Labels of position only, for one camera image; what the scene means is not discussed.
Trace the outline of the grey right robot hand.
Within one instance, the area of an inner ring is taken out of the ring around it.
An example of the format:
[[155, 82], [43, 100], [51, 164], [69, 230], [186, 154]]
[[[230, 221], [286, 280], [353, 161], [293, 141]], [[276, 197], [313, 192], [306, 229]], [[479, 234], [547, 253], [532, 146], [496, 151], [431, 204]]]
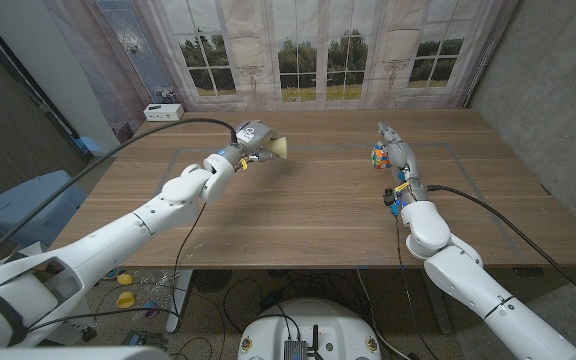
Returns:
[[406, 184], [406, 188], [401, 190], [403, 198], [410, 202], [426, 201], [428, 196], [420, 181], [419, 168], [412, 148], [384, 122], [378, 123], [378, 132], [383, 138], [381, 148], [392, 165], [393, 177], [399, 181], [400, 186]]

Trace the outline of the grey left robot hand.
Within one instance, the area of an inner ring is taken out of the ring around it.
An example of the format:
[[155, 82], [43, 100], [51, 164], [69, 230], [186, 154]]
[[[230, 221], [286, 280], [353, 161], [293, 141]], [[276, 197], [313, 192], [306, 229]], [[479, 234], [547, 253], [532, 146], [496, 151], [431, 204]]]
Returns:
[[241, 124], [236, 130], [236, 140], [222, 148], [218, 154], [232, 166], [242, 159], [252, 158], [263, 162], [280, 158], [280, 154], [271, 149], [271, 143], [278, 139], [278, 134], [260, 120], [252, 120]]

